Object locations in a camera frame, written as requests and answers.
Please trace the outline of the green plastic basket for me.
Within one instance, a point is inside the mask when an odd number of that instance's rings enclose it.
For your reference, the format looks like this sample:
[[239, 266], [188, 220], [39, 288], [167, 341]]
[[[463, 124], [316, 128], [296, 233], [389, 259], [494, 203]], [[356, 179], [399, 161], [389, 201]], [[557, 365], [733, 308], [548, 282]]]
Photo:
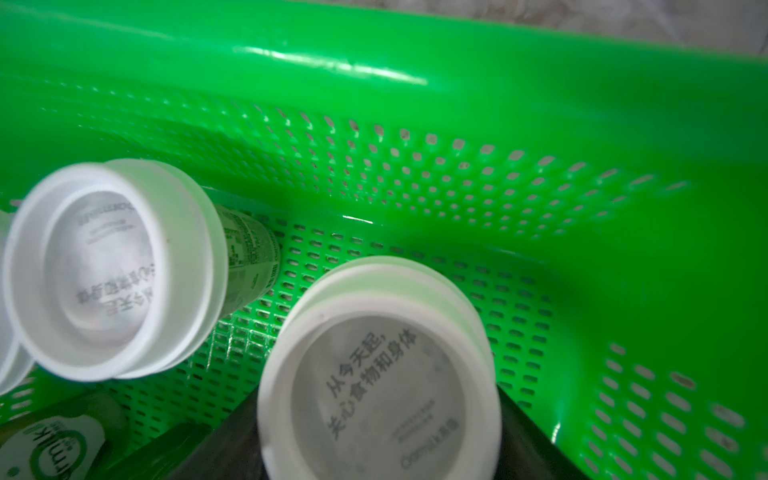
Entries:
[[5, 1], [1, 206], [169, 163], [276, 234], [272, 290], [100, 388], [130, 455], [217, 427], [332, 268], [421, 262], [594, 479], [767, 475], [767, 61], [286, 1]]

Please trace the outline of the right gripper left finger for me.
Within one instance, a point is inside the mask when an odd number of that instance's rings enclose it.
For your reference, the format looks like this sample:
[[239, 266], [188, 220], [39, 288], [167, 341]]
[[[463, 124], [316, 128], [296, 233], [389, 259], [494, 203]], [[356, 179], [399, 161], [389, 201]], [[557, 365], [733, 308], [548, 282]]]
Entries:
[[168, 479], [263, 479], [257, 403], [255, 389]]

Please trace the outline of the yogurt cup white lid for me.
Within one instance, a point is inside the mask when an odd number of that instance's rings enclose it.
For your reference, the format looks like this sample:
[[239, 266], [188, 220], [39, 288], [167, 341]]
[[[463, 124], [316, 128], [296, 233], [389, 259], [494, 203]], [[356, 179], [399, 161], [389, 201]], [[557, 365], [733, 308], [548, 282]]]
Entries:
[[128, 436], [121, 405], [86, 392], [1, 426], [1, 477], [88, 479], [124, 452]]
[[1, 394], [15, 389], [30, 373], [34, 360], [26, 351], [13, 326], [10, 315], [10, 280], [6, 275], [6, 247], [12, 215], [1, 212]]
[[32, 360], [78, 382], [134, 379], [188, 358], [217, 321], [264, 296], [272, 231], [151, 160], [61, 168], [12, 218], [8, 322]]
[[445, 276], [373, 256], [291, 309], [259, 385], [272, 479], [490, 479], [502, 438], [483, 323]]

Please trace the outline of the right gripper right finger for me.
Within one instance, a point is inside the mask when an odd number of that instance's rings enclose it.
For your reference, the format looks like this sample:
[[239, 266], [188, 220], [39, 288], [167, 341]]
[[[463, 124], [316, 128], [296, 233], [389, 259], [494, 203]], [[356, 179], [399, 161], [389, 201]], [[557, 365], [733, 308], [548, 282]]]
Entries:
[[494, 479], [587, 480], [500, 387], [502, 439]]

